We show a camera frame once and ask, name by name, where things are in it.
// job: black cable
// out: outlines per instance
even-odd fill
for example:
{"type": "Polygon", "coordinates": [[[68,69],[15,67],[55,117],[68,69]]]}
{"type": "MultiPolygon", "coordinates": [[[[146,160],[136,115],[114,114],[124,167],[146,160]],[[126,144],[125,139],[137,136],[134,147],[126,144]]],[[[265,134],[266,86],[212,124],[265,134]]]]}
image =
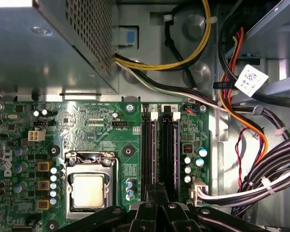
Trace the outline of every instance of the black cable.
{"type": "MultiPolygon", "coordinates": [[[[237,14],[233,14],[231,15],[229,18],[227,18],[225,20],[225,22],[222,25],[222,29],[221,29],[221,33],[219,35],[219,39],[218,39],[218,57],[219,57],[219,61],[220,64],[225,72],[225,74],[231,78],[234,82],[237,80],[237,77],[234,75],[234,73],[230,70],[230,68],[228,67],[228,63],[225,59],[225,52],[224,49],[222,47],[222,37],[226,34],[226,35],[232,35],[233,32],[232,30],[234,30],[235,27],[240,27],[240,25],[235,25],[234,22],[240,22],[240,19],[235,19],[236,17],[249,17],[249,15],[245,15],[245,13],[241,12],[241,13],[237,13],[237,14]]],[[[271,96],[271,95],[265,95],[265,94],[261,94],[259,92],[255,92],[252,95],[253,99],[256,99],[260,102],[264,102],[267,104],[271,104],[271,105],[279,105],[279,106],[284,106],[284,107],[288,107],[290,108],[290,98],[284,98],[284,97],[276,97],[276,96],[271,96]]]]}

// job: white label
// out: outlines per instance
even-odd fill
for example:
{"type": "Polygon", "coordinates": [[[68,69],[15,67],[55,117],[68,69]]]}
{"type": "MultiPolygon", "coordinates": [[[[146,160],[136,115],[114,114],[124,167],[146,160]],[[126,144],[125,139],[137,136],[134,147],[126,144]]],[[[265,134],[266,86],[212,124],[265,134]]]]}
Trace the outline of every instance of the white label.
{"type": "Polygon", "coordinates": [[[235,82],[235,86],[248,96],[252,96],[269,78],[251,65],[246,65],[235,82]]]}

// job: white cable tie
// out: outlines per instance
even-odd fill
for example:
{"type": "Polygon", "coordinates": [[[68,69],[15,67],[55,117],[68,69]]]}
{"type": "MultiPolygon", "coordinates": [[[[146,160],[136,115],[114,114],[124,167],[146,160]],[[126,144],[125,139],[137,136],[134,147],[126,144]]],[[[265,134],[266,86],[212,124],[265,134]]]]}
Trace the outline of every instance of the white cable tie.
{"type": "Polygon", "coordinates": [[[279,128],[279,129],[276,129],[275,131],[274,131],[274,135],[275,136],[281,136],[283,133],[284,133],[284,131],[286,130],[287,128],[285,128],[285,127],[282,127],[282,128],[279,128]]]}
{"type": "Polygon", "coordinates": [[[217,17],[216,16],[212,16],[209,19],[206,19],[205,23],[210,23],[210,24],[217,23],[217,17]]]}
{"type": "Polygon", "coordinates": [[[164,16],[163,16],[163,22],[168,22],[168,21],[172,21],[173,20],[173,15],[171,15],[171,14],[165,14],[164,16]]]}
{"type": "Polygon", "coordinates": [[[262,177],[261,178],[261,183],[263,184],[264,187],[266,187],[266,189],[268,190],[268,192],[273,195],[275,192],[273,191],[272,187],[271,187],[271,181],[266,178],[266,177],[262,177]]]}

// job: white cable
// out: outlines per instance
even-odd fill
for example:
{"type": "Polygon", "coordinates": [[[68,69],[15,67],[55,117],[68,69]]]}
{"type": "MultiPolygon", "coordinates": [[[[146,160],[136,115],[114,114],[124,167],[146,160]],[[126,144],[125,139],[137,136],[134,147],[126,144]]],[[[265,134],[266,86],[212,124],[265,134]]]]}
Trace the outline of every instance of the white cable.
{"type": "MultiPolygon", "coordinates": [[[[270,186],[273,186],[283,180],[285,180],[286,178],[288,178],[290,176],[290,170],[286,171],[284,174],[282,174],[278,179],[276,179],[275,181],[271,182],[270,186]]],[[[233,197],[240,197],[240,196],[245,196],[247,194],[250,193],[255,193],[255,192],[259,192],[262,191],[264,189],[267,189],[267,186],[262,186],[260,188],[256,188],[250,191],[246,191],[246,192],[238,192],[238,193],[233,193],[233,194],[228,194],[228,195],[221,195],[221,196],[209,196],[206,195],[205,193],[203,193],[201,191],[201,189],[198,189],[198,196],[204,200],[223,200],[226,198],[233,198],[233,197]]]]}

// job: wire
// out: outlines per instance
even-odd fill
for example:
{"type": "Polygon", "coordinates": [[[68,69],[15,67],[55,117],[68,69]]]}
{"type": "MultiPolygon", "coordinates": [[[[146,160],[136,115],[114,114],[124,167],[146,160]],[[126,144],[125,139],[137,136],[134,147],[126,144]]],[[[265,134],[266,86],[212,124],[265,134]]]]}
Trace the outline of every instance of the wire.
{"type": "Polygon", "coordinates": [[[126,61],[124,59],[119,58],[116,56],[115,60],[117,62],[120,62],[121,64],[125,65],[126,67],[132,68],[132,69],[138,69],[138,70],[165,70],[165,69],[172,69],[176,68],[180,65],[184,65],[188,63],[189,61],[192,61],[194,58],[196,58],[199,54],[202,53],[203,49],[206,47],[207,42],[209,40],[210,36],[210,31],[211,31],[211,22],[209,21],[209,18],[211,17],[210,13],[210,8],[208,5],[207,0],[202,0],[202,4],[204,6],[204,11],[205,11],[205,20],[206,20],[206,25],[205,25],[205,33],[204,36],[197,47],[197,49],[186,59],[180,62],[176,63],[171,63],[171,64],[161,64],[161,65],[148,65],[148,64],[141,64],[141,63],[135,63],[135,62],[130,62],[126,61]]]}

